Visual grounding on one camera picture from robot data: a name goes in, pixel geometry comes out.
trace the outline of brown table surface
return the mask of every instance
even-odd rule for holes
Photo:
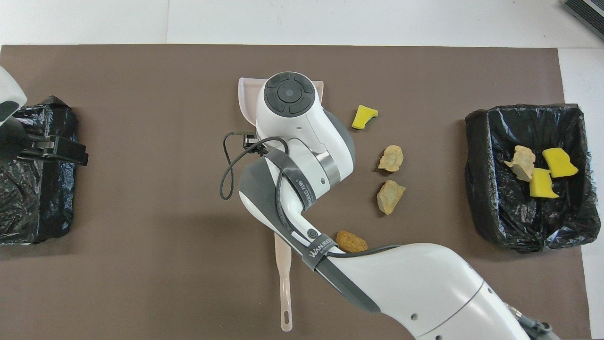
[[[72,231],[0,248],[2,339],[411,339],[296,256],[294,329],[283,333],[273,236],[236,196],[218,195],[222,136],[252,128],[239,112],[238,78],[287,70],[325,81],[323,105],[347,126],[359,104],[379,110],[352,131],[355,171],[305,213],[311,223],[370,247],[450,247],[562,338],[590,336],[580,249],[501,250],[476,233],[464,191],[462,119],[496,105],[564,102],[554,49],[6,46],[0,64],[29,104],[55,95],[71,105],[90,154],[77,170]],[[240,142],[228,144],[233,153]],[[390,144],[405,161],[388,175],[376,166]],[[407,191],[385,216],[375,195],[388,178]]]

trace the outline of white floor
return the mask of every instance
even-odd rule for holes
[[[604,41],[557,0],[2,0],[0,46],[329,44],[559,48],[604,181]],[[604,238],[583,246],[593,338],[604,338]]]

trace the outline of gray strap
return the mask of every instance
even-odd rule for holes
[[[321,234],[306,248],[302,254],[302,261],[314,271],[329,249],[337,245],[329,236]]]
[[[315,204],[316,195],[310,186],[310,182],[308,182],[308,179],[306,179],[302,170],[300,170],[296,163],[294,163],[285,152],[275,149],[266,154],[265,157],[270,159],[271,162],[281,169],[283,175],[289,180],[289,183],[291,183],[300,197],[304,210],[307,210],[311,205]]]

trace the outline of yellow sponge piece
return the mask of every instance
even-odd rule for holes
[[[533,170],[533,178],[529,184],[532,197],[558,198],[560,196],[551,190],[550,171],[541,168]]]
[[[554,178],[572,176],[579,172],[579,169],[570,162],[570,156],[562,148],[543,150],[543,157]]]
[[[356,110],[355,121],[352,122],[352,127],[359,130],[364,129],[365,124],[367,124],[371,118],[378,116],[377,113],[377,110],[359,105],[359,108]]]

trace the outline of black garbage bag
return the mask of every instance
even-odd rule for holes
[[[73,110],[51,96],[13,117],[28,134],[77,142]],[[0,168],[0,244],[39,243],[62,237],[73,221],[76,166],[67,162],[13,160]]]
[[[577,105],[514,105],[474,111],[466,117],[466,192],[478,233],[521,253],[593,242],[600,230],[583,112]],[[534,198],[529,183],[503,161],[516,145],[530,148],[535,167],[547,169],[541,152],[560,147],[579,168],[553,178],[560,198]]]

